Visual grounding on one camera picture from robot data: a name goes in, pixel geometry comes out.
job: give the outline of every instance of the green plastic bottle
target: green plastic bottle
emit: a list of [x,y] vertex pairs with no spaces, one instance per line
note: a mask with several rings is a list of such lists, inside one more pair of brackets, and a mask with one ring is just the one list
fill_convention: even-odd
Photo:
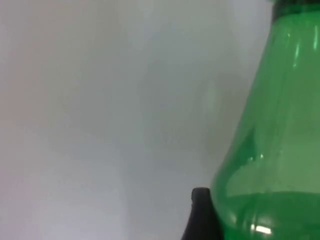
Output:
[[320,0],[278,0],[211,198],[225,240],[320,240]]

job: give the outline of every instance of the white background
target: white background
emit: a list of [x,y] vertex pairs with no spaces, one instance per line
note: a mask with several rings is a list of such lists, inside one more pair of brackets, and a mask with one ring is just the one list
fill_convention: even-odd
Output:
[[0,239],[180,239],[270,17],[264,0],[1,0]]

